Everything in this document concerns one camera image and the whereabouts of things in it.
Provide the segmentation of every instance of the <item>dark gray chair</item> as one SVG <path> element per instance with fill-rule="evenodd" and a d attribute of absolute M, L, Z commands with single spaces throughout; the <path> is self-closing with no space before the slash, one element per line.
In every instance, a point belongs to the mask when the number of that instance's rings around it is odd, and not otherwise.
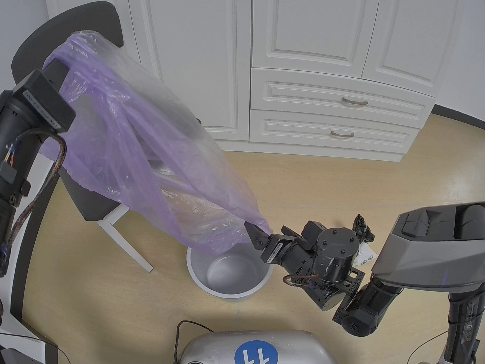
<path fill-rule="evenodd" d="M 108 2 L 81 5 L 53 17 L 30 35 L 12 60 L 12 75 L 19 83 L 34 69 L 41 69 L 52 51 L 76 31 L 93 30 L 118 47 L 123 46 L 123 33 L 115 7 Z M 119 246 L 148 272 L 153 267 L 119 234 L 113 224 L 129 209 L 100 194 L 84 189 L 64 168 L 61 179 L 74 204 L 86 221 L 96 221 Z"/>

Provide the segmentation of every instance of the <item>light wood floor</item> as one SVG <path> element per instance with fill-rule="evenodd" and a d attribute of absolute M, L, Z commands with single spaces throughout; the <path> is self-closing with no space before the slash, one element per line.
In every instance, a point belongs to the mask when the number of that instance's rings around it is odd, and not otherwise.
<path fill-rule="evenodd" d="M 237 152 L 227 157 L 275 231 L 282 225 L 300 231 L 310 219 L 352 227 L 360 213 L 376 235 L 377 252 L 399 213 L 485 199 L 485 130 L 434 115 L 400 163 Z M 72 364 L 172 364 L 181 319 L 215 331 L 312 331 L 341 364 L 405 364 L 418 345 L 447 329 L 446 294 L 405 290 L 374 334 L 347 335 L 332 322 L 332 311 L 321 312 L 302 290 L 284 285 L 278 266 L 252 298 L 225 302 L 192 282 L 186 248 L 140 215 L 129 212 L 116 227 L 153 264 L 152 273 L 96 223 L 83 221 L 59 182 L 35 245 L 24 319 L 64 349 Z M 185 326 L 180 346 L 201 333 Z M 485 326 L 480 337 L 485 341 Z M 411 363 L 437 362 L 445 340 L 425 345 Z M 485 345 L 477 362 L 485 362 Z"/>

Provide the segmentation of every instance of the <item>blue round sticker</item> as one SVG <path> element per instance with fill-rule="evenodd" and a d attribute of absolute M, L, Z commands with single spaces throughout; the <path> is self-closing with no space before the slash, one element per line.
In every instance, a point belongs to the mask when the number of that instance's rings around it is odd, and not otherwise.
<path fill-rule="evenodd" d="M 234 362 L 236 364 L 276 364 L 278 352 L 266 341 L 248 341 L 236 350 Z"/>

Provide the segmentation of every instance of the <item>wall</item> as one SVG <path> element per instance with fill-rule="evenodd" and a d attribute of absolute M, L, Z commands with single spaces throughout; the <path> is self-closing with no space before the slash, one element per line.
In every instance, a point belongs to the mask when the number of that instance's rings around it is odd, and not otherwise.
<path fill-rule="evenodd" d="M 456 48 L 436 104 L 485 120 L 485 0 L 465 0 Z"/>
<path fill-rule="evenodd" d="M 22 42 L 48 19 L 45 0 L 0 0 L 0 91 L 15 86 L 12 58 Z"/>

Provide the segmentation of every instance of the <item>metal handle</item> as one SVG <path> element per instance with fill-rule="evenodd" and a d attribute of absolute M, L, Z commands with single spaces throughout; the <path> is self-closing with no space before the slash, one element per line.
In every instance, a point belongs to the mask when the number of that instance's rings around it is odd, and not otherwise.
<path fill-rule="evenodd" d="M 342 97 L 342 101 L 346 102 L 347 104 L 360 105 L 360 106 L 364 106 L 364 105 L 368 104 L 367 100 L 365 100 L 365 101 L 352 101 L 352 100 L 346 99 L 345 97 Z"/>
<path fill-rule="evenodd" d="M 350 135 L 341 135 L 340 133 L 330 131 L 330 134 L 334 137 L 335 136 L 337 136 L 337 137 L 354 137 L 355 136 L 355 133 L 353 133 L 353 132 Z"/>

